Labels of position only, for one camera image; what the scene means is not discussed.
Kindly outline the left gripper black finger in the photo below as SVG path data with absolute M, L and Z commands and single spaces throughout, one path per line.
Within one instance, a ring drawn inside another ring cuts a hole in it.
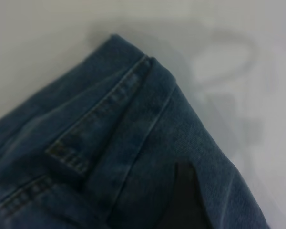
M 159 221 L 158 229 L 210 229 L 198 178 L 189 163 L 178 163 L 171 201 Z

